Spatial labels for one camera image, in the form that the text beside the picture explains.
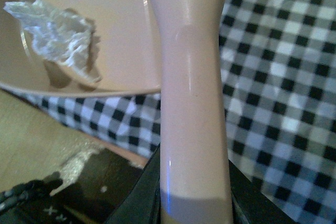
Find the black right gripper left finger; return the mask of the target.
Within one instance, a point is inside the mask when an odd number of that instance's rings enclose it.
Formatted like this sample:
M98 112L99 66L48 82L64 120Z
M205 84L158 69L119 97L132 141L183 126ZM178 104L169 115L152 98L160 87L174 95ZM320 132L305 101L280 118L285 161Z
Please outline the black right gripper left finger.
M130 193L105 223L160 222L160 147L157 147Z

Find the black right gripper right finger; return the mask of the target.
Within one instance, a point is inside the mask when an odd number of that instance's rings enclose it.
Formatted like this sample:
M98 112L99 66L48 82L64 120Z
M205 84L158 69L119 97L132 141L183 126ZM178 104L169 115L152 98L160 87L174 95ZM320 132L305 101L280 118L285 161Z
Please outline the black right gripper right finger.
M294 220L263 195L232 162L229 162L229 174L233 203L233 223L295 223Z

